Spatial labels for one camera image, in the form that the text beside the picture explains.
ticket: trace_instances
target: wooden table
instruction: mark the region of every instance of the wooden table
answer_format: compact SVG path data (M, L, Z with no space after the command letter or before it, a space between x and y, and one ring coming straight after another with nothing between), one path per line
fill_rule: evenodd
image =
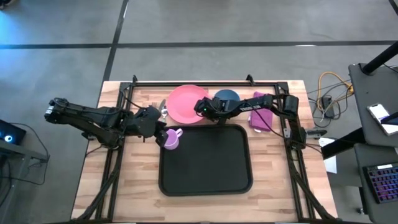
M105 82L99 99L100 106L116 106L120 82ZM313 128L313 119L304 82L288 81L291 95L300 98L299 116L304 128ZM173 87L134 88L133 102L148 106L167 99ZM213 96L220 87L205 88ZM251 98L255 91L274 94L273 87L231 87L241 99ZM286 153L282 138L273 133L257 133L248 126L249 113L227 121L244 127L248 133L254 183L251 190L239 195L210 195L194 197L167 197L158 186L159 147L154 138L146 143L137 137L128 137L124 148L122 169L116 199L115 222L291 222L297 221ZM175 125L167 117L167 125ZM281 133L279 117L273 117L272 128ZM91 142L88 151L99 146ZM310 188L316 198L333 216L337 217L335 203L321 154L303 150ZM106 149L90 154L81 173L72 218L83 213L94 199L101 185ZM306 211L303 193L300 193ZM105 203L104 214L108 211Z

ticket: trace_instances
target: speaker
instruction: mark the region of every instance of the speaker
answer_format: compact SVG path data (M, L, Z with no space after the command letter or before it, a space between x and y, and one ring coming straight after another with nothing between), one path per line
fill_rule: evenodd
M25 137L26 131L0 120L0 141L5 141L10 144L20 145Z

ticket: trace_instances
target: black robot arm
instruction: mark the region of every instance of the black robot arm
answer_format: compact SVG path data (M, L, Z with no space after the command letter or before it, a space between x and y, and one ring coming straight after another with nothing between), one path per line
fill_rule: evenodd
M283 101L282 109L274 106L274 100ZM300 125L298 116L299 99L292 95L264 95L242 101L220 100L214 97L212 100L204 97L198 100L194 110L207 119L217 121L218 124L225 124L227 119L233 118L245 111L258 109L269 109L275 115L287 119L291 129L288 144L292 149L305 148L307 134Z
M158 121L161 113L152 106L140 108L134 114L115 107L89 108L55 98L44 118L54 124L70 124L83 131L83 136L94 136L104 146L115 148L122 144L125 136L156 137L162 147L167 140L165 123Z

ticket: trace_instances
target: blue light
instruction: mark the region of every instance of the blue light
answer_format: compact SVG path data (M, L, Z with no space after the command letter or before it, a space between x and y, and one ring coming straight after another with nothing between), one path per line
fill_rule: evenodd
M12 136L6 136L6 137L4 137L4 140L6 140L6 142L11 142Z

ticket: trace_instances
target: purple mug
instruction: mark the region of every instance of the purple mug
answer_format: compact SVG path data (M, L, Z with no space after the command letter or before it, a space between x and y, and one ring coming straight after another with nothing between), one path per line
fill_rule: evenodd
M166 131L166 133L169 135L169 137L167 138L164 147L168 150L176 149L178 144L180 143L178 138L182 135L182 129L179 128L176 131L173 129L169 129L168 131Z

